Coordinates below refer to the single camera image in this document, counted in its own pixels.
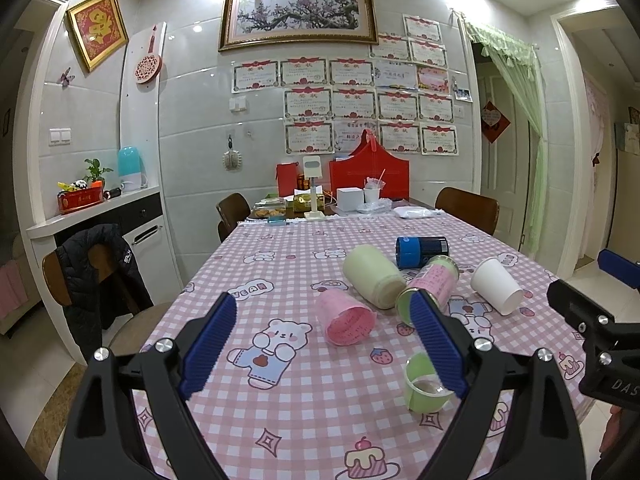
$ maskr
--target white door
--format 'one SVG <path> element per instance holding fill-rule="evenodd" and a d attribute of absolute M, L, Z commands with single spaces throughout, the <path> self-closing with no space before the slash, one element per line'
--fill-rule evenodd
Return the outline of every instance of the white door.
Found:
<path fill-rule="evenodd" d="M 519 250 L 529 189 L 529 121 L 493 63 L 478 64 L 476 70 L 480 107 L 491 101 L 511 121 L 493 143 L 482 135 L 480 193 L 500 205 L 494 236 Z"/>
<path fill-rule="evenodd" d="M 123 236 L 136 257 L 138 270 L 153 304 L 173 301 L 182 290 L 171 258 L 164 216 L 154 218 Z"/>

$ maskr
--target pink checkered tablecloth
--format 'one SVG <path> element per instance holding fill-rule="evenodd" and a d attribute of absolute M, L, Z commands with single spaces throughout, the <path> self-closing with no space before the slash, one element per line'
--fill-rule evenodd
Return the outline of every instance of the pink checkered tablecloth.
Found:
<path fill-rule="evenodd" d="M 360 478 L 417 478 L 458 406 L 455 400 L 427 415 L 405 407 L 402 365 L 423 350 L 417 334 L 401 324 L 394 310 L 380 312 L 369 338 L 337 348 L 325 341 L 314 312 L 314 300 L 326 288 L 348 288 L 361 299 L 342 273 L 351 249 L 373 244 L 395 261 L 396 237 L 402 235 L 446 236 L 461 271 L 449 313 L 466 315 L 468 330 L 490 326 L 490 336 L 504 351 L 531 355 L 538 347 L 550 348 L 578 417 L 586 416 L 591 399 L 578 391 L 584 373 L 582 337 L 546 302 L 546 289 L 556 277 L 496 238 L 449 215 L 403 220 L 385 214 L 239 227 L 147 341 L 175 337 L 225 290 L 237 298 L 238 323 L 206 387 L 188 402 L 230 479 L 347 480 L 346 455 L 363 437 L 382 450 L 383 458 L 370 473 L 361 470 L 368 476 Z M 497 256 L 527 291 L 527 299 L 507 317 L 492 311 L 469 286 L 475 266 L 489 256 Z M 409 279 L 411 271 L 404 273 Z M 274 366 L 258 362 L 252 345 L 254 335 L 270 325 L 271 331 L 279 328 L 297 337 L 293 358 L 275 360 Z M 503 392 L 473 478 L 489 471 L 510 402 L 511 394 Z M 144 393 L 136 392 L 136 406 L 156 471 L 174 478 Z"/>

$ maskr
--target chair backrest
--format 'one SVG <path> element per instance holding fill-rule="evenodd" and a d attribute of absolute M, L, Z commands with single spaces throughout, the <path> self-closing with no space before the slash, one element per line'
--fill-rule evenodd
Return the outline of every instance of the chair backrest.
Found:
<path fill-rule="evenodd" d="M 233 193 L 222 199 L 218 202 L 216 209 L 220 213 L 220 218 L 222 218 L 228 234 L 231 234 L 231 231 L 238 226 L 238 222 L 246 220 L 251 214 L 251 208 L 249 208 L 244 196 L 239 193 Z"/>
<path fill-rule="evenodd" d="M 226 227 L 222 222 L 218 222 L 218 236 L 220 237 L 220 242 L 224 242 L 226 237 L 229 236 L 229 231 L 226 230 Z"/>
<path fill-rule="evenodd" d="M 89 263 L 98 270 L 98 283 L 102 283 L 112 274 L 114 274 L 114 284 L 120 289 L 129 311 L 137 314 L 140 311 L 139 306 L 133 300 L 129 289 L 126 287 L 122 278 L 117 274 L 118 266 L 113 259 L 110 248 L 102 244 L 96 244 L 89 249 Z M 71 296 L 66 288 L 65 277 L 62 273 L 60 260 L 55 251 L 47 254 L 42 260 L 42 273 L 47 288 L 53 296 L 53 299 L 62 306 L 71 306 Z"/>
<path fill-rule="evenodd" d="M 490 235 L 494 234 L 500 212 L 497 200 L 454 187 L 445 187 L 438 193 L 436 209 L 444 209 Z"/>

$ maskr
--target green curtain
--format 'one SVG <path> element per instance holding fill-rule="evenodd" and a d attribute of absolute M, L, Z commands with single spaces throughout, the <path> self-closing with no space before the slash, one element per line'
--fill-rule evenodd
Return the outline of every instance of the green curtain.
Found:
<path fill-rule="evenodd" d="M 522 106 L 531 127 L 538 134 L 538 154 L 529 215 L 530 255 L 535 256 L 540 245 L 540 233 L 545 215 L 546 178 L 548 171 L 548 143 L 543 128 L 543 102 L 539 88 L 542 74 L 535 48 L 530 43 L 518 40 L 490 25 L 472 23 L 459 15 L 469 38 L 482 44 L 482 54 L 497 66 L 509 90 Z"/>

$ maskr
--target pink cup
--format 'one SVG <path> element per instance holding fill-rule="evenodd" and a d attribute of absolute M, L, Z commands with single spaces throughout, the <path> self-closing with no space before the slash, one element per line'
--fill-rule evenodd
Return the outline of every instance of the pink cup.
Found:
<path fill-rule="evenodd" d="M 327 341 L 348 346 L 366 338 L 376 324 L 376 313 L 337 288 L 320 293 L 316 316 Z"/>

